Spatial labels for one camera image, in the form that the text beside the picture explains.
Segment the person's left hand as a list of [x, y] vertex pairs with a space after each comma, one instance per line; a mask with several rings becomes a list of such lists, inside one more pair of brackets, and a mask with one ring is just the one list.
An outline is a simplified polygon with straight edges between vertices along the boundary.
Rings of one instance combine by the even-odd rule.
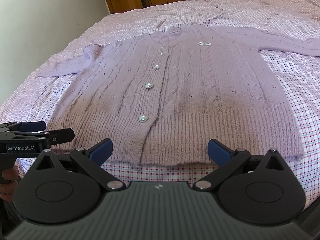
[[6, 184], [1, 184], [0, 186], [1, 199], [6, 202], [12, 203], [14, 192], [19, 180], [19, 170], [17, 166], [14, 165], [13, 168], [4, 170], [2, 172], [2, 177], [9, 182]]

